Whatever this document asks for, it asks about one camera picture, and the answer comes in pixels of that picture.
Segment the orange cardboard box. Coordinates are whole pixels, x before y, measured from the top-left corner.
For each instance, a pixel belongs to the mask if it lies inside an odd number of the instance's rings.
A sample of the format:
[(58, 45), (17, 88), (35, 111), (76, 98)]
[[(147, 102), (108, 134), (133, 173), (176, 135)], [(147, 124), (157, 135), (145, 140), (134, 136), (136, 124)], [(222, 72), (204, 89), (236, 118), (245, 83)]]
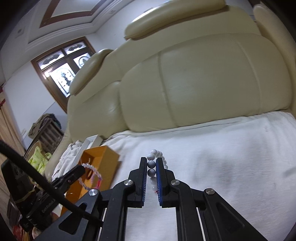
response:
[(85, 150), (80, 163), (85, 174), (70, 186), (66, 199), (76, 203), (90, 189), (109, 189), (119, 167), (118, 160), (119, 154), (107, 146)]

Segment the striped beige curtain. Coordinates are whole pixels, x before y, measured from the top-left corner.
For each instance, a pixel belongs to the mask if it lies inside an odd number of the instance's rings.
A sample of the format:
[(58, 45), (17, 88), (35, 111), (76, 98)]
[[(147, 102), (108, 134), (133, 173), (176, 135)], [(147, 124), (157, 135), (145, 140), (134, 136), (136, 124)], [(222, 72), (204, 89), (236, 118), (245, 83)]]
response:
[[(16, 150), (20, 155), (25, 153), (22, 140), (16, 129), (13, 116), (6, 101), (6, 95), (1, 87), (1, 141), (4, 141)], [(1, 173), (1, 202), (9, 198), (8, 188), (5, 184), (3, 174)]]

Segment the wicker chair green cushion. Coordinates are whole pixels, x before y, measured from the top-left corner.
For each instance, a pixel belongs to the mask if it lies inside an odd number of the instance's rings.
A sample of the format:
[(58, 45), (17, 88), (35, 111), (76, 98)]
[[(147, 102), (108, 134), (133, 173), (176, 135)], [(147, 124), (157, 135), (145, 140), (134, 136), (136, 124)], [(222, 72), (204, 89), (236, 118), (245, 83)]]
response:
[(24, 158), (41, 174), (44, 175), (52, 154), (43, 150), (42, 143), (36, 141), (25, 153)]

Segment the white fleece blanket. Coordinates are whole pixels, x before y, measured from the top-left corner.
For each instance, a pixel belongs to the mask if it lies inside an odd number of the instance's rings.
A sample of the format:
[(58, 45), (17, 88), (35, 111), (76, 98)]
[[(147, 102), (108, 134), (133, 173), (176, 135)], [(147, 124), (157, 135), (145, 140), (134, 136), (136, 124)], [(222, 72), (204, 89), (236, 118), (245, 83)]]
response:
[(124, 131), (104, 144), (119, 154), (114, 183), (155, 149), (178, 180), (197, 190), (216, 190), (267, 240), (284, 240), (295, 224), (295, 118), (290, 113)]

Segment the beige leather sofa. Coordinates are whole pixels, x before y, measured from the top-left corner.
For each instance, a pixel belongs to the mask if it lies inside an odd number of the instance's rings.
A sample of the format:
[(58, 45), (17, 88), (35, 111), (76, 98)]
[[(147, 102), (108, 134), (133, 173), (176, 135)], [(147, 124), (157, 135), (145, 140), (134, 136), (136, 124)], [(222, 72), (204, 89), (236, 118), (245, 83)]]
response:
[(254, 17), (225, 1), (168, 1), (134, 19), (70, 85), (67, 146), (270, 111), (295, 113), (295, 28), (263, 1)]

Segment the wooden glass door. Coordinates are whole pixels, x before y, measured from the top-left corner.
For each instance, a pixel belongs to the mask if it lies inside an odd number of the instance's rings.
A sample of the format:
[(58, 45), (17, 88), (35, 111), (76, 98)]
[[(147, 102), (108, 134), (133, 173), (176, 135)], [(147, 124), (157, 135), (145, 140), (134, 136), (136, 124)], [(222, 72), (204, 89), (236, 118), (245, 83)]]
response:
[(57, 104), (67, 111), (70, 84), (84, 63), (95, 53), (86, 37), (58, 45), (34, 58), (31, 63)]

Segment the white long jewelry box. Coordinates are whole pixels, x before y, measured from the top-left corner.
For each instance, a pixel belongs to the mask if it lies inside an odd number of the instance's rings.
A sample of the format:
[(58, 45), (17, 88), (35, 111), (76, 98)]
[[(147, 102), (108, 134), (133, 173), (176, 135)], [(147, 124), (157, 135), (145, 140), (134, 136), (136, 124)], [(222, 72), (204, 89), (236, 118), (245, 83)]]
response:
[(79, 150), (79, 153), (77, 154), (77, 158), (79, 158), (78, 163), (82, 163), (82, 155), (85, 150), (99, 147), (102, 144), (102, 142), (103, 138), (101, 138), (99, 135), (94, 135), (86, 138), (81, 146), (81, 149)]

